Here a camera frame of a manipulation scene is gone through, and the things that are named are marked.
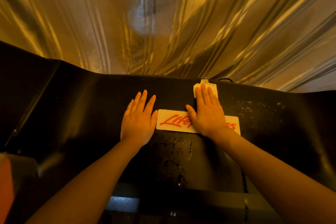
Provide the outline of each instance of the forearm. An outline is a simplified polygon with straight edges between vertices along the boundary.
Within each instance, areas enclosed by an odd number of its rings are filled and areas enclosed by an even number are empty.
[[[253,184],[291,223],[330,223],[336,219],[336,194],[293,167],[256,147],[234,131],[221,147]]]
[[[129,141],[119,142],[57,192],[27,223],[97,223],[120,175],[139,149]]]

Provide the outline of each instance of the wire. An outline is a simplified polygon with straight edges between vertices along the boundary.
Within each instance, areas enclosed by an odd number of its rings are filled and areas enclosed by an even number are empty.
[[[230,78],[220,78],[220,79],[218,79],[218,81],[221,81],[221,80],[229,80],[230,82],[233,82]]]

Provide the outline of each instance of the white sign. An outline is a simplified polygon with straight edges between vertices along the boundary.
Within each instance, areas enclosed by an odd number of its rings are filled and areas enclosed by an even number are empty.
[[[239,119],[236,116],[225,116],[226,125],[240,135]],[[188,112],[159,109],[156,129],[180,132],[199,133],[191,122]]]

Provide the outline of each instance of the lifeguards sign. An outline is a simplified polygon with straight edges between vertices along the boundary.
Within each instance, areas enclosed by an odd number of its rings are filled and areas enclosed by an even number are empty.
[[[239,119],[236,116],[225,116],[226,125],[240,135]],[[157,116],[156,129],[180,132],[199,133],[193,126],[187,112],[160,109]]]

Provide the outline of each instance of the orange object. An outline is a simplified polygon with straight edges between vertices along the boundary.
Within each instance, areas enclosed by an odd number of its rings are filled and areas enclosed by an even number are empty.
[[[11,163],[6,155],[0,154],[0,224],[5,223],[13,200]]]

